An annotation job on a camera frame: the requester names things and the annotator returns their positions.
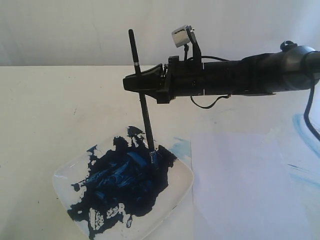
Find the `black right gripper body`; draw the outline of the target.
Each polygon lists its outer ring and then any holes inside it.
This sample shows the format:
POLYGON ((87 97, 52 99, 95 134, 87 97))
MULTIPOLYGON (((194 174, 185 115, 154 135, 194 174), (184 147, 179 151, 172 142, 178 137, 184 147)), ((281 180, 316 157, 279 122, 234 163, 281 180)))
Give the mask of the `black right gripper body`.
POLYGON ((195 62, 180 61, 178 56, 158 64, 159 88, 156 102, 168 104, 177 97, 222 96, 229 98, 237 83, 239 60, 195 62))

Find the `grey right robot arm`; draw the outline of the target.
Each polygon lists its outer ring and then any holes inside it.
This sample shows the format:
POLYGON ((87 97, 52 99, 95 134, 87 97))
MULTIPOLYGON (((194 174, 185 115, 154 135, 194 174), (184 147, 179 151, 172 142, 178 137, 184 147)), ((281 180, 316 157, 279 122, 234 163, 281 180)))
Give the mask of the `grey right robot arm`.
POLYGON ((283 43, 280 52, 262 53, 241 60, 174 61, 163 76, 148 77, 140 90, 159 103, 177 97, 239 95, 265 96, 308 90, 320 81, 320 53, 311 47, 283 43))

